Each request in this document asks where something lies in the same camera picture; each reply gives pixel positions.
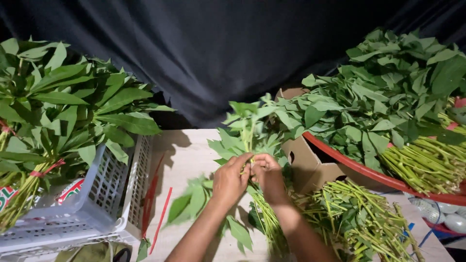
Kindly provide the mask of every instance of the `dark curtain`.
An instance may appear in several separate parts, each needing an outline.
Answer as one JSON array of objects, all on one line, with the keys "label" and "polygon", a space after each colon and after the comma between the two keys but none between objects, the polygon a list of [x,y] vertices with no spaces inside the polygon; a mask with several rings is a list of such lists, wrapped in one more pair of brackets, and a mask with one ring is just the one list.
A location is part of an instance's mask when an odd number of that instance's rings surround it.
[{"label": "dark curtain", "polygon": [[192,125],[211,128],[225,118],[228,101],[253,102],[309,73],[331,72],[378,26],[420,28],[465,50],[465,2],[15,0],[0,2],[0,32],[2,40],[32,36],[111,57],[155,83]]}]

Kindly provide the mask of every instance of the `table surface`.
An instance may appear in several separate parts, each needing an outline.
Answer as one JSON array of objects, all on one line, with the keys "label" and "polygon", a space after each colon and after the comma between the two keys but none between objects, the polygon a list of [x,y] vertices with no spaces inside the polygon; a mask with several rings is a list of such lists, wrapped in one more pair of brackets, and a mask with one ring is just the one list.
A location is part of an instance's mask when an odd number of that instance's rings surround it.
[{"label": "table surface", "polygon": [[[210,173],[214,172],[219,167],[213,160],[220,157],[214,150],[209,148],[207,139],[219,140],[217,130],[164,131],[161,135],[153,139],[150,174],[155,172],[162,155],[164,155],[164,158],[158,171],[159,180],[156,190],[156,199],[154,201],[155,205],[152,208],[153,217],[147,230],[147,237],[151,242],[157,229],[170,187],[173,189],[169,207],[173,200],[182,194],[187,186],[188,179],[199,177],[202,174],[209,177]],[[419,244],[430,231],[430,228],[421,218],[420,213],[402,193],[388,193],[384,196],[387,197],[390,203],[398,202],[408,223],[415,223],[412,233]],[[254,252],[246,250],[246,256],[242,255],[237,248],[236,239],[234,239],[228,231],[225,237],[216,239],[211,243],[205,261],[270,261],[267,253],[265,236],[256,229],[253,230],[247,222],[247,213],[251,200],[252,198],[248,194],[245,194],[239,201],[238,208],[234,210],[234,216],[249,228],[253,240]],[[165,213],[162,227],[165,224],[167,215],[168,210]],[[152,254],[144,261],[164,261],[187,232],[191,224],[192,222],[186,222],[179,226],[170,226],[161,229]],[[138,247],[133,248],[131,261],[136,260],[137,249]],[[434,234],[431,234],[422,246],[422,253],[427,262],[454,262]],[[380,261],[378,256],[374,257],[374,261]]]}]

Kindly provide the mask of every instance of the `white plastic crate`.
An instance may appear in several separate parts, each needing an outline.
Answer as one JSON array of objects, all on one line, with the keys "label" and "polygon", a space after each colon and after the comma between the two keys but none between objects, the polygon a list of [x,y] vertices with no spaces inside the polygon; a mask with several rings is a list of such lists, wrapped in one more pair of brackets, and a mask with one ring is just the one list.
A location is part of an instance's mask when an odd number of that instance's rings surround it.
[{"label": "white plastic crate", "polygon": [[[116,222],[110,224],[111,229],[108,234],[102,234],[101,231],[95,228],[86,228],[85,225],[83,227],[76,227],[76,229],[73,230],[73,225],[69,225],[74,233],[70,232],[69,234],[65,234],[64,237],[60,237],[57,234],[46,234],[45,236],[39,234],[41,236],[32,238],[32,241],[26,239],[23,242],[15,242],[13,245],[0,245],[1,259],[5,261],[16,261],[26,257],[37,257],[66,250],[89,241],[101,241],[107,238],[111,238],[114,241],[125,242],[130,245],[138,244],[141,235],[139,221],[143,212],[141,201],[147,190],[149,179],[151,145],[152,137],[139,136],[137,138],[134,157],[130,166],[130,177],[128,179],[122,216],[118,218]],[[124,182],[125,180],[120,183],[122,187],[124,186]],[[82,189],[77,195],[83,192],[84,187],[85,184],[83,183]]]}]

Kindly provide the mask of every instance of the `cardboard box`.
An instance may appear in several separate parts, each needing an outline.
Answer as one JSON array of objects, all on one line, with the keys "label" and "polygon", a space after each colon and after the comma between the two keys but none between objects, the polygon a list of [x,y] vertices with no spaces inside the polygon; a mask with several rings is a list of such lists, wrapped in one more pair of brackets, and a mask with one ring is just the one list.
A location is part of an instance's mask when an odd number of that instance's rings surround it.
[{"label": "cardboard box", "polygon": [[[275,96],[275,100],[278,101],[278,97],[291,99],[306,92],[309,92],[309,90],[303,88],[280,89]],[[293,168],[293,188],[296,193],[304,194],[318,190],[322,188],[325,182],[335,181],[336,179],[351,179],[360,186],[378,192],[393,191],[392,188],[370,179],[341,163],[336,161],[323,163],[321,159],[328,159],[328,155],[319,152],[318,156],[303,136],[285,142],[281,145],[281,148],[288,156]]]}]

